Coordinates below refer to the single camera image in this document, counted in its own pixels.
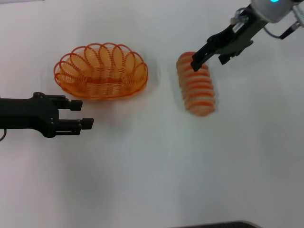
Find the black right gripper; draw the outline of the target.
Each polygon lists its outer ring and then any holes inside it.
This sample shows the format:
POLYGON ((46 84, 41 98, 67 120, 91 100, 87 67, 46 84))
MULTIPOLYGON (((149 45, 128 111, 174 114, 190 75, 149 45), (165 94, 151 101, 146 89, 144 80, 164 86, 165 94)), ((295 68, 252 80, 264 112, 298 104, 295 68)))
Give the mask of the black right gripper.
POLYGON ((242 12, 233 17, 231 25, 222 32, 211 36, 207 43, 192 56, 191 67, 197 72, 214 55, 225 65, 252 44, 252 37, 267 22, 253 12, 242 12))

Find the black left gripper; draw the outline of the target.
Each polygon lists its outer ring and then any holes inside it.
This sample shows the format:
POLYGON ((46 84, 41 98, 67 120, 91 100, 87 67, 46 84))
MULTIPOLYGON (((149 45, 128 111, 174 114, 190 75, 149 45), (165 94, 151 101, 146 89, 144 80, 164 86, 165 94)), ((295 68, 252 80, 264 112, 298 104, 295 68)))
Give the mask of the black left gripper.
POLYGON ((69 100, 65 95, 34 93, 28 99, 0 100, 0 128, 33 129, 44 137, 79 135, 82 130, 91 130, 94 118, 59 120, 59 109, 80 111, 81 100, 69 100))

